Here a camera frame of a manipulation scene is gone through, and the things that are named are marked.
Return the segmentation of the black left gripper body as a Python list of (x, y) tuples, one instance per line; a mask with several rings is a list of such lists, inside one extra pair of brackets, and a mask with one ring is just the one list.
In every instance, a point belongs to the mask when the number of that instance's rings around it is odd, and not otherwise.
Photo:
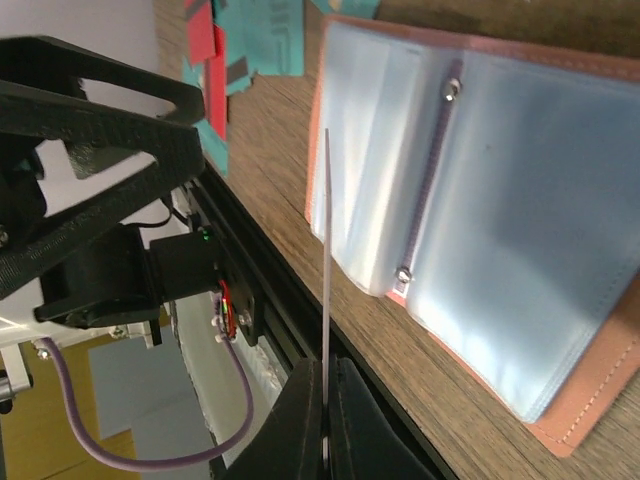
[(220, 289), (213, 235), (190, 232), (145, 245), (136, 227), (119, 225), (40, 277), (40, 323), (89, 330), (159, 318), (171, 301)]

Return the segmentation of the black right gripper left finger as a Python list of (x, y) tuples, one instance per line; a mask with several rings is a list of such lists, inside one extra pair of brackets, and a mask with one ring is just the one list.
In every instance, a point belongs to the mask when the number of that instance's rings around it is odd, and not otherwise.
[(253, 440), (227, 469), (229, 479), (326, 479), (322, 457), (322, 374), (303, 359)]

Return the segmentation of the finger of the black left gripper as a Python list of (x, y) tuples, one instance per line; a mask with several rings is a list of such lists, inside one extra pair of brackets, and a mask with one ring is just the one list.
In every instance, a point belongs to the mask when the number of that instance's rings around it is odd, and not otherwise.
[[(159, 117), (93, 103), (82, 79), (173, 104)], [(8, 297), (78, 248), (199, 175), (201, 91), (49, 36), (1, 41), (1, 295)], [(80, 180), (140, 152), (153, 164), (47, 217), (35, 149), (60, 140)]]

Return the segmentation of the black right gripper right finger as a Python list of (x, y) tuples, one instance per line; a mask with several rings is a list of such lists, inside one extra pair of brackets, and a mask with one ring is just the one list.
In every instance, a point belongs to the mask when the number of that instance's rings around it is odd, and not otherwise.
[(330, 472), (334, 479), (432, 479), (395, 434), (354, 363), (331, 358)]

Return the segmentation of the pink leather card holder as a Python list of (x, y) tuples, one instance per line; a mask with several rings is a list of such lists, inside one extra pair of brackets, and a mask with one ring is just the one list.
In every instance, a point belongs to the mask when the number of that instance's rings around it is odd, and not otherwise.
[(332, 15), (306, 219), (554, 455), (639, 367), (639, 63)]

